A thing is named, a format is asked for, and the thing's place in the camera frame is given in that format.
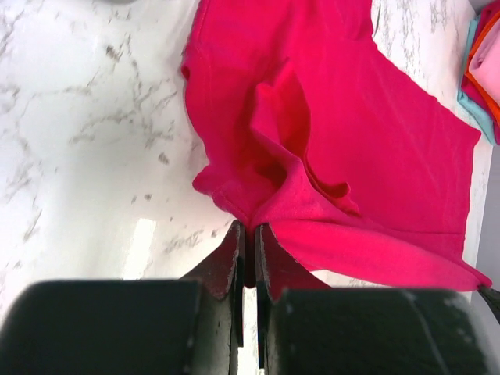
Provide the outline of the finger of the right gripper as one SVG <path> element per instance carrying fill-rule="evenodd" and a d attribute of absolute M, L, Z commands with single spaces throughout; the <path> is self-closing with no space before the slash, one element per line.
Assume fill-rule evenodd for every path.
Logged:
<path fill-rule="evenodd" d="M 495 319 L 500 320 L 500 292 L 484 285 L 479 287 L 478 292 L 487 303 Z"/>

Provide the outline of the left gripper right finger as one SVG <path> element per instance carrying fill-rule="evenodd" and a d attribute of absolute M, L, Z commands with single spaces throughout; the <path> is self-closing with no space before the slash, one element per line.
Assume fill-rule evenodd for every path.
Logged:
<path fill-rule="evenodd" d="M 259 367 L 267 374 L 489 374 L 467 300 L 445 289 L 330 287 L 255 231 Z"/>

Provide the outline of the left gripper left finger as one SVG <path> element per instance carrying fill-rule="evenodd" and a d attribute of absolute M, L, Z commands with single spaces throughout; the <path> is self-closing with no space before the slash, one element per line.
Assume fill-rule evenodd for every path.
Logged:
<path fill-rule="evenodd" d="M 1 329 L 4 374 L 235 374 L 245 228 L 177 280 L 50 280 Z"/>

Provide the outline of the red t shirt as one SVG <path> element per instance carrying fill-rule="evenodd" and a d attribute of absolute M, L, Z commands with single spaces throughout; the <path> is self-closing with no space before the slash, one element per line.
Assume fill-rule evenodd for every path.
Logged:
<path fill-rule="evenodd" d="M 310 270 L 474 291 L 463 261 L 478 130 L 393 65 L 368 1 L 202 1 L 185 104 L 194 188 Z"/>

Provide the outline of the teal folded t shirt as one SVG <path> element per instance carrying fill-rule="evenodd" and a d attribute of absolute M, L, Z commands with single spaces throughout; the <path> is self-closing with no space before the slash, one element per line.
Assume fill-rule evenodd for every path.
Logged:
<path fill-rule="evenodd" d="M 470 49 L 473 45 L 473 39 L 477 30 L 477 25 L 479 23 L 479 16 L 476 16 L 474 19 L 470 21 L 468 34 L 466 38 L 466 45 L 464 50 L 464 55 L 462 58 L 462 66 L 461 73 L 462 76 L 459 80 L 458 93 L 457 93 L 457 102 L 476 120 L 477 124 L 480 127 L 482 134 L 486 137 L 491 145 L 497 145 L 497 139 L 495 137 L 495 128 L 493 124 L 493 120 L 484 110 L 484 108 L 476 103 L 474 99 L 472 99 L 464 90 L 463 83 L 466 78 L 465 71 L 468 67 L 467 58 L 470 52 Z"/>

